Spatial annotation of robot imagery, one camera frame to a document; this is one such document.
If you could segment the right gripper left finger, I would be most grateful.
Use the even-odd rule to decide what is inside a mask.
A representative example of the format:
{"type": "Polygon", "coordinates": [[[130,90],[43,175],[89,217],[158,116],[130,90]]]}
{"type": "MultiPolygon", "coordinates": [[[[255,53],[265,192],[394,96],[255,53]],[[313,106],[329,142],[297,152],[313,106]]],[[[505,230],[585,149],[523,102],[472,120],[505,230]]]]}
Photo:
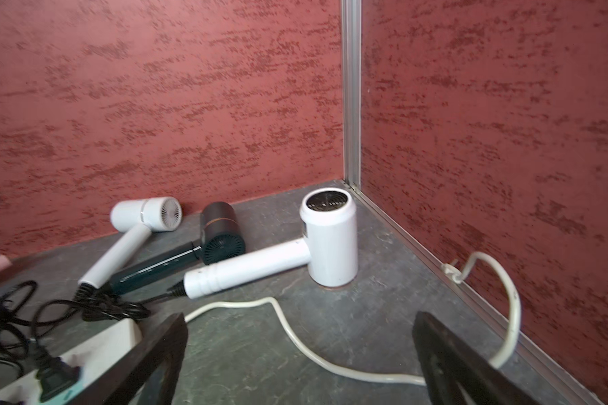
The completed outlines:
{"type": "Polygon", "coordinates": [[[182,369],[187,338],[184,315],[170,315],[70,402],[170,404],[182,369]]]}

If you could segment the white round hair dryer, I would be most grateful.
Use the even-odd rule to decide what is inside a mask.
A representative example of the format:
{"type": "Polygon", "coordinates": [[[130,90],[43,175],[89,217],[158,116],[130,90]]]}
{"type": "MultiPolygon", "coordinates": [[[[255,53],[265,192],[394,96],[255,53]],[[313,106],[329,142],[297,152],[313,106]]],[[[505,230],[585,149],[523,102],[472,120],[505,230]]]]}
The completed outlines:
{"type": "Polygon", "coordinates": [[[318,285],[347,285],[359,269],[356,213],[345,190],[310,192],[300,206],[301,238],[189,271],[168,295],[196,300],[302,266],[318,285]]]}

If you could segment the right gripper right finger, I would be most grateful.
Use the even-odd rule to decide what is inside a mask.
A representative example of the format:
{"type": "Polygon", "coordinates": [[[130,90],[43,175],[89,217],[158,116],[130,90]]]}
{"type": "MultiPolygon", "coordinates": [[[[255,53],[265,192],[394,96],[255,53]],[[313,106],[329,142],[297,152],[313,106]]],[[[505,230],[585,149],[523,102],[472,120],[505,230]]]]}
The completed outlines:
{"type": "Polygon", "coordinates": [[[536,401],[428,312],[412,328],[433,404],[535,404],[536,401]]]}

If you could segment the dark green hair dryer back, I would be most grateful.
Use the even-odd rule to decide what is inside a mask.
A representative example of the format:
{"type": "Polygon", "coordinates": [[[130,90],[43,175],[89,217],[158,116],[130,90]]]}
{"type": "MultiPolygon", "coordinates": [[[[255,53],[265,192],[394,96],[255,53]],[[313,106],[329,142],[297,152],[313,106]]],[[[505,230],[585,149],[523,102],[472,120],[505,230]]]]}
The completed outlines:
{"type": "Polygon", "coordinates": [[[246,252],[236,212],[227,202],[214,202],[200,214],[200,237],[113,274],[100,291],[126,295],[197,263],[210,265],[246,252]]]}

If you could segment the white power strip coloured sockets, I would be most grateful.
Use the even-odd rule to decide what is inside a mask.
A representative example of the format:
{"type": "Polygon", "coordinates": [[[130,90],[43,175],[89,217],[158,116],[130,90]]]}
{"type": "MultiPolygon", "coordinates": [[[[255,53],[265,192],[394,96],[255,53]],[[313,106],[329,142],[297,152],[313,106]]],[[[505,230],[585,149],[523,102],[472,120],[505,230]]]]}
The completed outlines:
{"type": "MultiPolygon", "coordinates": [[[[65,363],[81,368],[81,376],[78,382],[48,403],[69,403],[120,361],[141,339],[142,332],[137,324],[124,319],[62,354],[61,359],[65,363]]],[[[9,403],[40,404],[41,395],[40,381],[35,378],[34,371],[0,389],[0,400],[9,403]]]]}

